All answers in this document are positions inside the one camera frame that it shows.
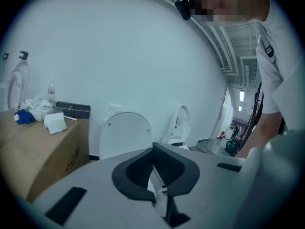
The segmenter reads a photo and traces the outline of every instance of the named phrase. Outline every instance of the plastic bottle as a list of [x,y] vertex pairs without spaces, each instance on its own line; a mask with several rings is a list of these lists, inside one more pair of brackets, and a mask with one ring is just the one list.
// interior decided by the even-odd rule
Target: plastic bottle
[[55,102],[55,86],[53,81],[50,81],[48,86],[48,101],[50,104]]

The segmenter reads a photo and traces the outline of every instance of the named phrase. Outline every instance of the ceiling light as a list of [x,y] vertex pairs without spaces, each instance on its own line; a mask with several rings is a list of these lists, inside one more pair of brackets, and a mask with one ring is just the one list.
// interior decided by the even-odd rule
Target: ceiling light
[[240,102],[243,102],[244,101],[244,91],[241,90],[240,91]]

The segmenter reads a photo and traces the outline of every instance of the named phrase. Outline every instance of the cardboard box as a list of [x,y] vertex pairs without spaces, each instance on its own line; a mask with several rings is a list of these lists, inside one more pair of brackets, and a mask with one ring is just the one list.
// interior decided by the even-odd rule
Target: cardboard box
[[65,119],[67,129],[50,135],[43,122],[19,125],[14,111],[0,113],[0,169],[9,188],[29,202],[89,162],[89,120]]

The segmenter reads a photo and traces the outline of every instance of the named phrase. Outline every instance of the white toilet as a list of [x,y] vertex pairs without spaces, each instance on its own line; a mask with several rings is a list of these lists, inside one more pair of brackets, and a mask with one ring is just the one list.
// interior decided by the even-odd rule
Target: white toilet
[[[100,159],[149,148],[152,130],[148,121],[134,112],[120,112],[110,117],[102,127]],[[155,194],[151,181],[148,190]]]
[[24,92],[28,76],[28,63],[22,60],[10,74],[4,90],[3,111],[15,108],[24,101]]
[[190,133],[190,115],[186,106],[177,108],[172,116],[168,132],[162,142],[179,148],[189,149],[185,140]]

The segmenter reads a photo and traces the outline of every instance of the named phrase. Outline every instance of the person's arm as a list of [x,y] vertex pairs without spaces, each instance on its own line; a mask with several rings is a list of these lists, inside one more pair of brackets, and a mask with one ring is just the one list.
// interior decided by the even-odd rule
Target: person's arm
[[271,138],[277,135],[281,121],[282,115],[280,112],[275,114],[262,114],[256,128],[235,157],[247,158],[251,148],[264,147]]

